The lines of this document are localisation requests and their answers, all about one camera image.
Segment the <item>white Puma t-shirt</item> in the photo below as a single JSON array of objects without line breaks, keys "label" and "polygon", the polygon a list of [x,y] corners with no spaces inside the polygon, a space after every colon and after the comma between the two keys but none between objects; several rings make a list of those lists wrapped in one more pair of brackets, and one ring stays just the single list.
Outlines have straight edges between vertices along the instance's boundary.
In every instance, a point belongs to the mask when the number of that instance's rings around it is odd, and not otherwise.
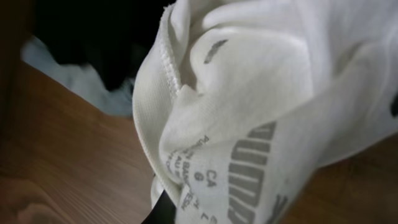
[{"label": "white Puma t-shirt", "polygon": [[397,1],[178,0],[132,102],[172,223],[277,223],[317,168],[397,132]]}]

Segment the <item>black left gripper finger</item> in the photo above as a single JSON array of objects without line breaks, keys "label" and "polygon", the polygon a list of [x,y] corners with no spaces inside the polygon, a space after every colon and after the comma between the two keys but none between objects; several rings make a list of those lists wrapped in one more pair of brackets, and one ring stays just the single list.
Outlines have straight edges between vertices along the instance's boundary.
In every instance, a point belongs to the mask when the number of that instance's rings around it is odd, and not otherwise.
[{"label": "black left gripper finger", "polygon": [[176,207],[166,191],[160,195],[155,207],[141,224],[174,224]]}]

